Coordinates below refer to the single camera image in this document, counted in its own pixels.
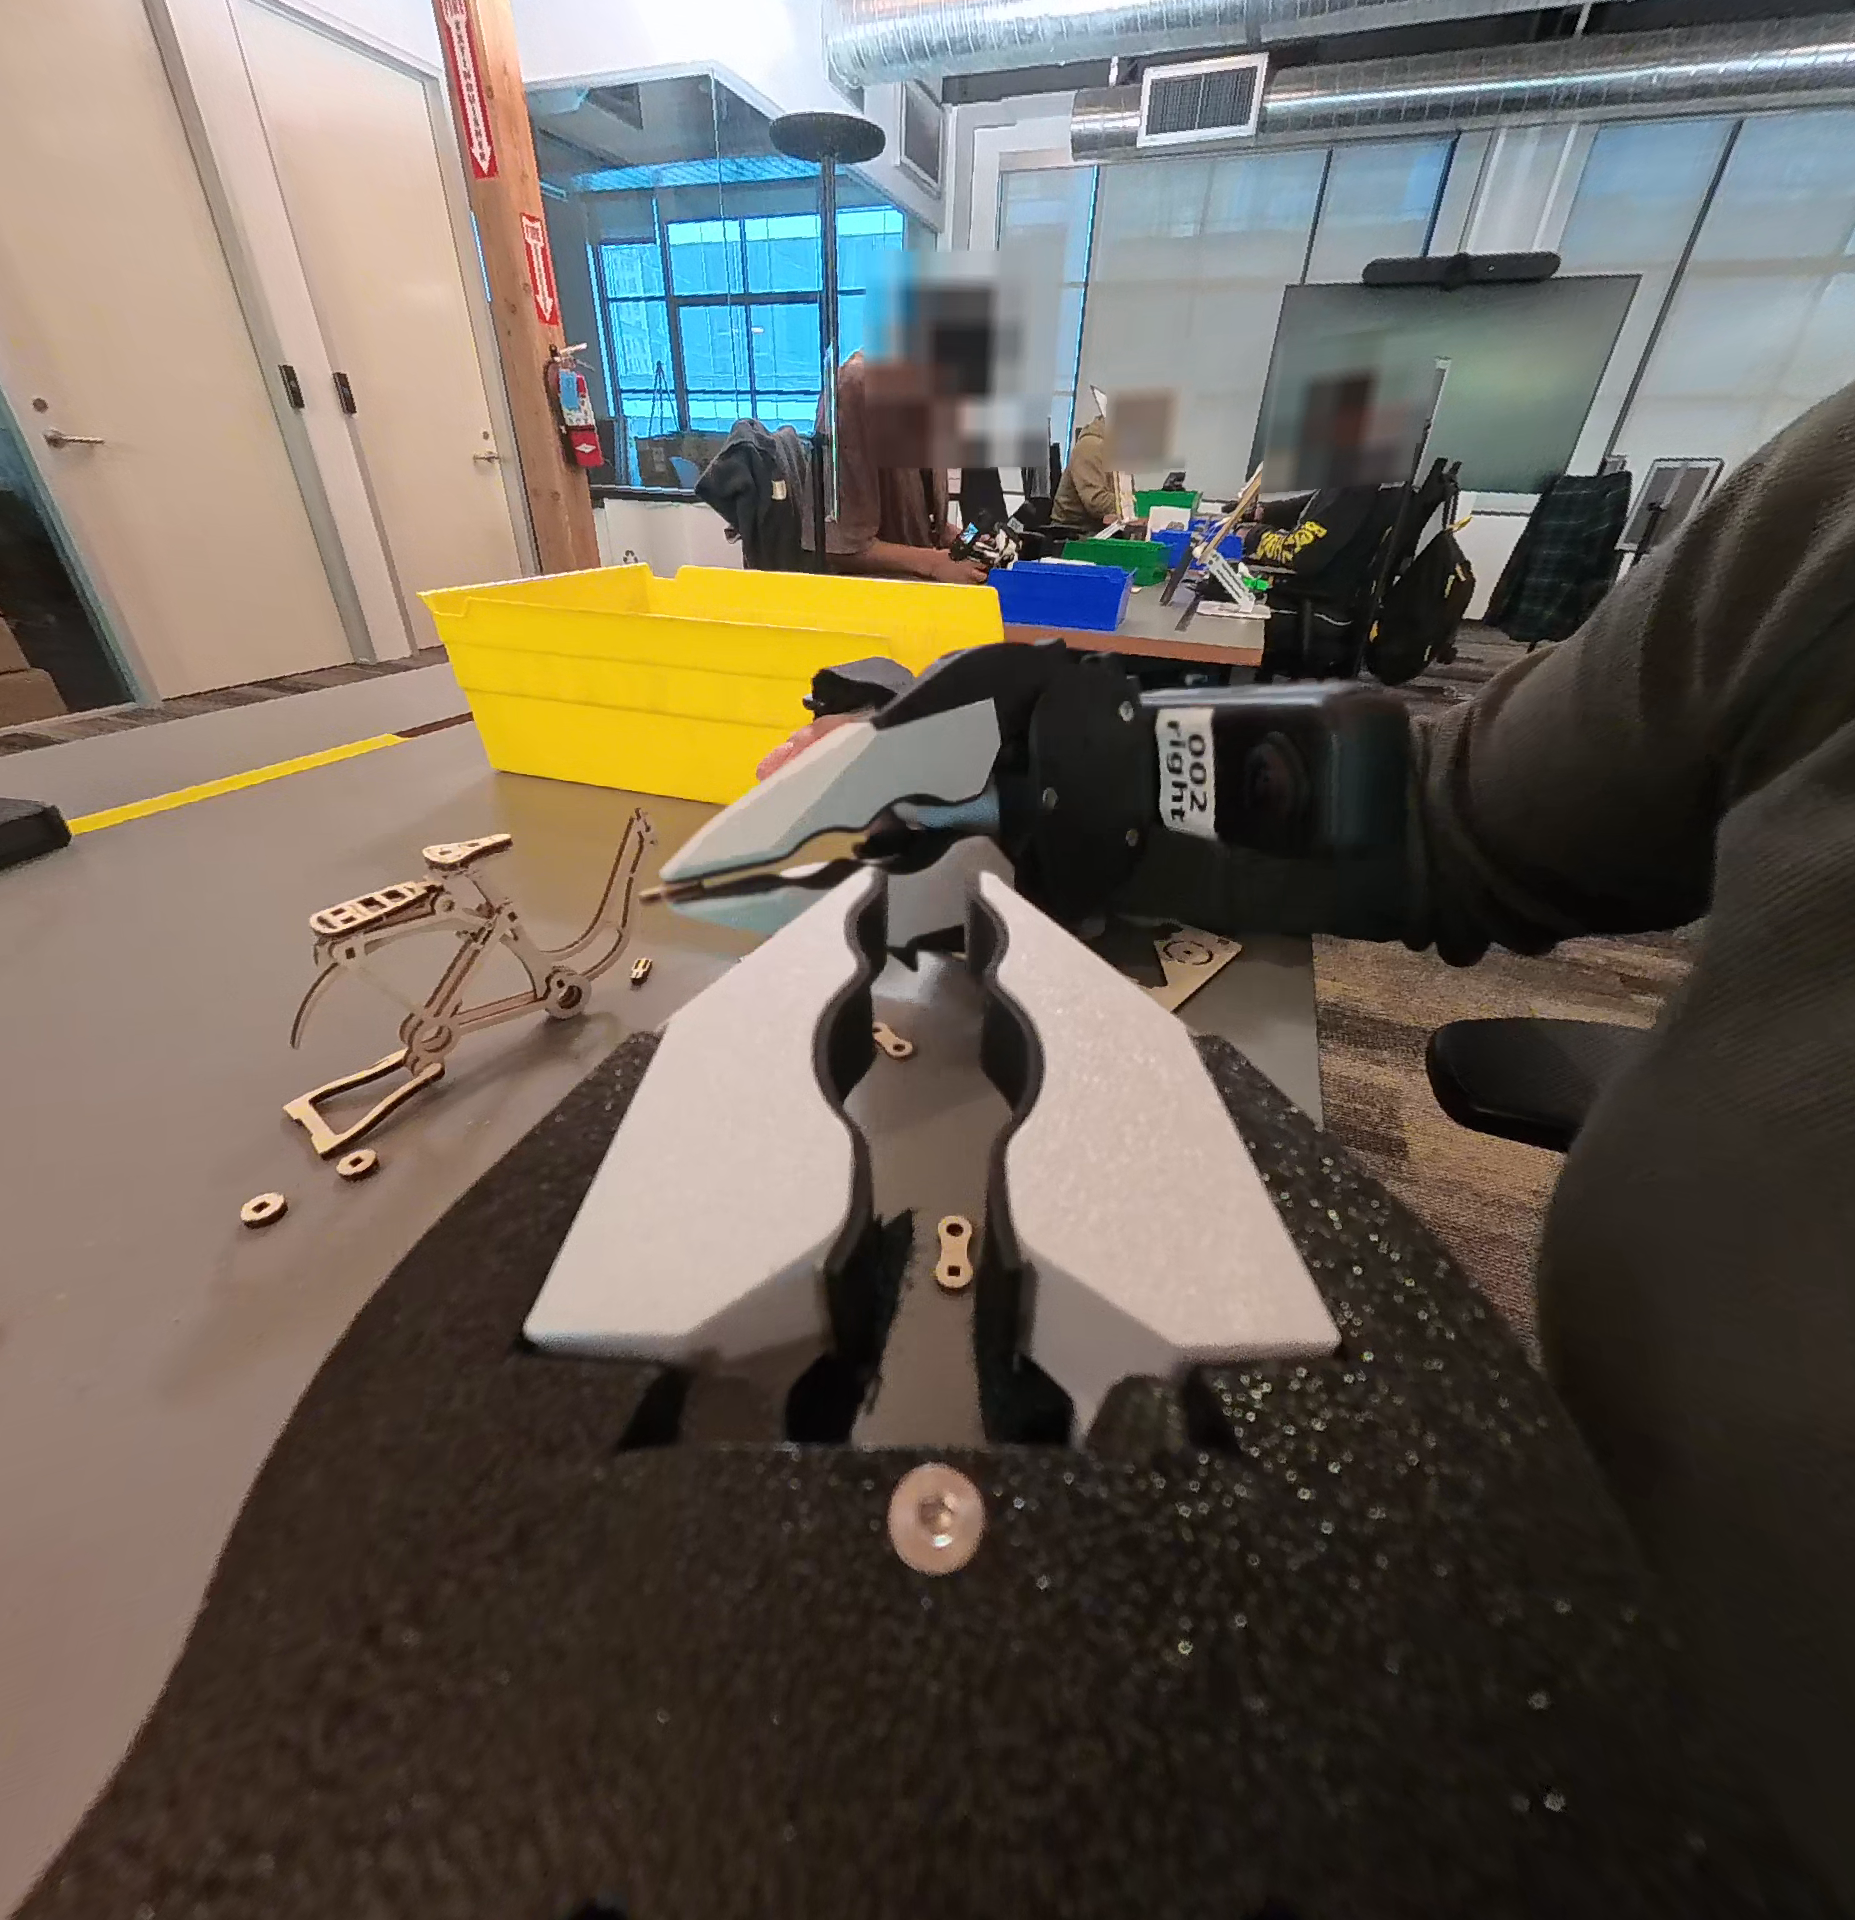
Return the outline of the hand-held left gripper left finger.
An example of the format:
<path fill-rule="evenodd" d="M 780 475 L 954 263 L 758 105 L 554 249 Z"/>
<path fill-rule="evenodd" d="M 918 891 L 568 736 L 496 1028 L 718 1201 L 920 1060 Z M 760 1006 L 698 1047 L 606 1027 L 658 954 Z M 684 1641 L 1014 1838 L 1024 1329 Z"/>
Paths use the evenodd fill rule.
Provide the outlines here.
<path fill-rule="evenodd" d="M 878 1368 L 890 1281 L 846 1100 L 876 1057 L 888 906 L 888 881 L 856 872 L 670 1018 L 524 1320 L 530 1350 Z"/>

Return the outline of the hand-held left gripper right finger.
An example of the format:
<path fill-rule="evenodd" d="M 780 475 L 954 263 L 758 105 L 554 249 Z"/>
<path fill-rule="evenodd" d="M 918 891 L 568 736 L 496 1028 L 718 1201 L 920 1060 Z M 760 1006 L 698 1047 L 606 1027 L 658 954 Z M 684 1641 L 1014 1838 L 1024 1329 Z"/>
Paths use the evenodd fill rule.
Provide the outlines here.
<path fill-rule="evenodd" d="M 972 886 L 988 1423 L 1094 1423 L 1128 1381 L 1327 1357 L 1339 1331 L 1188 1027 L 1000 877 Z"/>

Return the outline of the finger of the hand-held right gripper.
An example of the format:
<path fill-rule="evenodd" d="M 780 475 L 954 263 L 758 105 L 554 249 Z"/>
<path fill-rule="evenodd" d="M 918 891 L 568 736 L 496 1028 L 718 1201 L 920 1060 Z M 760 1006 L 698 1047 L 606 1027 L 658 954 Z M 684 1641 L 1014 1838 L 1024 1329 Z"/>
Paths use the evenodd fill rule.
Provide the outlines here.
<path fill-rule="evenodd" d="M 730 990 L 748 1006 L 822 1006 L 850 988 L 914 1003 L 964 954 L 982 877 L 1006 879 L 1006 850 L 984 833 L 874 827 L 746 874 L 674 879 L 666 904 L 762 938 Z"/>
<path fill-rule="evenodd" d="M 978 799 L 1002 751 L 994 703 L 892 726 L 824 733 L 706 823 L 660 870 L 670 891 L 766 872 L 824 836 L 866 830 L 902 805 Z"/>

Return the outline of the person's right forearm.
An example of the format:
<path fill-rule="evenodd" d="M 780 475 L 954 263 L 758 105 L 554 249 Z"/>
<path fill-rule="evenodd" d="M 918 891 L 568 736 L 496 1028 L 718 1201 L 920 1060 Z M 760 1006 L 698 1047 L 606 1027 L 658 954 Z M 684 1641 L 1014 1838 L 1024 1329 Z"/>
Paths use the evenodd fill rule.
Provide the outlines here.
<path fill-rule="evenodd" d="M 1419 736 L 1411 948 L 1703 923 L 1785 978 L 1855 973 L 1855 380 Z"/>

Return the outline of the wooden bicycle model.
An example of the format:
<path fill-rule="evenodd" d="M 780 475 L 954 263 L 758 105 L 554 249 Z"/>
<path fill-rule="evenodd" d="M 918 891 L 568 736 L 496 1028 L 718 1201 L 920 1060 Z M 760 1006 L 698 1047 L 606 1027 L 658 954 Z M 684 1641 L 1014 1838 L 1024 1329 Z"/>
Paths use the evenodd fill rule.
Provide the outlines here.
<path fill-rule="evenodd" d="M 352 1178 L 368 1140 L 444 1080 L 464 1040 L 528 1018 L 568 1024 L 588 1015 L 596 983 L 626 947 L 636 881 L 654 840 L 650 814 L 636 809 L 592 919 L 566 945 L 544 945 L 514 900 L 492 886 L 490 866 L 512 850 L 510 833 L 426 846 L 420 879 L 312 914 L 316 974 L 294 1015 L 290 1045 L 302 1045 L 316 1003 L 340 981 L 372 984 L 404 1017 L 394 1053 L 284 1107 L 316 1161 Z M 430 938 L 454 948 L 428 994 L 408 996 L 376 970 L 386 951 Z"/>

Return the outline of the blue plastic bin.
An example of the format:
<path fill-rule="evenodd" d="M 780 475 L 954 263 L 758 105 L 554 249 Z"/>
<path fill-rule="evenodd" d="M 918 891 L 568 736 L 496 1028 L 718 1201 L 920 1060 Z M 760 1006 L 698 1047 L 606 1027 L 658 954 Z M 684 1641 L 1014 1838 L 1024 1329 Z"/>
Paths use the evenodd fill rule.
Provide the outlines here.
<path fill-rule="evenodd" d="M 1016 560 L 994 568 L 1004 627 L 1116 635 L 1130 609 L 1132 572 L 1080 560 Z"/>

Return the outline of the yellow plastic bin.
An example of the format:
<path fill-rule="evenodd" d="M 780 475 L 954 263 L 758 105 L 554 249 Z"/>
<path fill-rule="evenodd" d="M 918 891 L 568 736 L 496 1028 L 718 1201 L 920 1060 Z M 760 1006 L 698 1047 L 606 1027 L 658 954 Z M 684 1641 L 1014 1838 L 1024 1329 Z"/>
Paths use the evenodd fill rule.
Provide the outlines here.
<path fill-rule="evenodd" d="M 622 565 L 420 597 L 498 772 L 730 805 L 852 660 L 1004 641 L 994 588 Z"/>

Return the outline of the dark jacket on chair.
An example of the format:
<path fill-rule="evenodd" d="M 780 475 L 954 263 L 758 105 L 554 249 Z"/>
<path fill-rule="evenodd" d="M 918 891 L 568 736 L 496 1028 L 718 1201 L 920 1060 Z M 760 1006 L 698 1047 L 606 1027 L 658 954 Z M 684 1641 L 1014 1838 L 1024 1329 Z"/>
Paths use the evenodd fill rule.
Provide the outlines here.
<path fill-rule="evenodd" d="M 748 570 L 816 572 L 812 448 L 796 426 L 736 423 L 702 469 L 696 498 L 712 509 Z"/>

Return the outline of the black backpack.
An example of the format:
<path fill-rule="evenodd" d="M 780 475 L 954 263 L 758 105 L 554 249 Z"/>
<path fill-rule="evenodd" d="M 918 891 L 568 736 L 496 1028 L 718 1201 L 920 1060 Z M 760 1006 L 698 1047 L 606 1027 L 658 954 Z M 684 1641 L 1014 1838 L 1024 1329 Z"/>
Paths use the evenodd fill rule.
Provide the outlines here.
<path fill-rule="evenodd" d="M 1457 539 L 1459 494 L 1459 466 L 1437 459 L 1403 509 L 1365 642 L 1365 668 L 1379 685 L 1397 689 L 1455 660 L 1475 587 Z"/>

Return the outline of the wooden column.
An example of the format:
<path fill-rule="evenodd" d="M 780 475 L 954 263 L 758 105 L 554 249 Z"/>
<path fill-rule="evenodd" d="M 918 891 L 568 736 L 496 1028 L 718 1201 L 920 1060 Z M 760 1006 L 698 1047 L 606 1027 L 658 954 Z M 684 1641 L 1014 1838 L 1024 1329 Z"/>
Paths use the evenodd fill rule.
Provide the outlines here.
<path fill-rule="evenodd" d="M 540 572 L 596 568 L 600 545 L 590 485 L 564 452 L 546 379 L 550 349 L 568 346 L 568 334 L 562 324 L 564 340 L 558 340 L 538 324 L 528 290 L 520 215 L 542 215 L 546 226 L 548 216 L 512 9 L 508 2 L 470 4 L 478 10 L 500 170 L 492 180 L 474 180 L 462 146 L 460 162 L 480 240 L 536 567 Z"/>

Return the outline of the plaid jacket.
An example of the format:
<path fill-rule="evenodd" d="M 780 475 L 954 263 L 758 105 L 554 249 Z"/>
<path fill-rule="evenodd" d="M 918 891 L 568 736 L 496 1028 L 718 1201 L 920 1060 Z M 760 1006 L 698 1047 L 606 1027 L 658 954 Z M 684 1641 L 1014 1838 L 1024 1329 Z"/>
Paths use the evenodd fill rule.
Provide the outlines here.
<path fill-rule="evenodd" d="M 1631 493 L 1621 466 L 1549 478 L 1491 588 L 1483 624 L 1529 649 L 1577 632 L 1611 588 Z"/>

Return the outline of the person's upper body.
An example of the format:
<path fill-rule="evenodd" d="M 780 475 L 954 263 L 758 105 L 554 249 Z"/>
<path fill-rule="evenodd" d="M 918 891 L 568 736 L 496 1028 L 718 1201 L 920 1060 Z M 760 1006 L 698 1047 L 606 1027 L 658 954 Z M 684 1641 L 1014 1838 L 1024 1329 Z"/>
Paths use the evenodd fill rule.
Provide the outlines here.
<path fill-rule="evenodd" d="M 1541 1329 L 1707 1716 L 1855 1917 L 1855 842 L 1721 850 L 1565 1161 Z"/>

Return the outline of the black video bar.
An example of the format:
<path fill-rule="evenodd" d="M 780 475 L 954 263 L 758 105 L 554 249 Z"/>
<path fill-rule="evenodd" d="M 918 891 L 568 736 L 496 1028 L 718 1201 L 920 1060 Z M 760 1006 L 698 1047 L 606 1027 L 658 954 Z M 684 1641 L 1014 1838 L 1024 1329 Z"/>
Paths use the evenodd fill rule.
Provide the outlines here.
<path fill-rule="evenodd" d="M 1561 257 L 1541 252 L 1445 252 L 1377 257 L 1365 263 L 1361 286 L 1367 290 L 1439 290 L 1459 293 L 1471 286 L 1541 284 L 1561 271 Z"/>

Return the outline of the large wall screen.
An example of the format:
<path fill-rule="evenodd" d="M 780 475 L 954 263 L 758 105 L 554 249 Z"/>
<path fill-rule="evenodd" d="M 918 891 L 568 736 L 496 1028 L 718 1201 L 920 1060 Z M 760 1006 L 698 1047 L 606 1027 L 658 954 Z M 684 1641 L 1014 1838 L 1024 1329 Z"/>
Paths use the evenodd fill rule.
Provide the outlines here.
<path fill-rule="evenodd" d="M 1286 293 L 1252 448 L 1270 493 L 1459 469 L 1473 493 L 1563 475 L 1637 290 L 1633 274 Z"/>

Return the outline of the silver ventilation duct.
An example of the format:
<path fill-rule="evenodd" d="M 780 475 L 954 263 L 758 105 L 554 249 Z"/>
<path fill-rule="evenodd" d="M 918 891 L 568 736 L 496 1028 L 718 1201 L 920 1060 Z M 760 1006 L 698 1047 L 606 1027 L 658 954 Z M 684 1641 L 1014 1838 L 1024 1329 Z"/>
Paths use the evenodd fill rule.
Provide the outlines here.
<path fill-rule="evenodd" d="M 1603 12 L 1607 30 L 1493 38 L 1491 24 Z M 1621 126 L 1855 107 L 1855 7 L 1627 28 L 1641 4 L 822 4 L 836 84 L 972 81 L 1138 61 L 1270 54 L 1260 132 L 1142 152 L 1140 79 L 1084 89 L 1076 164 L 1180 152 Z"/>

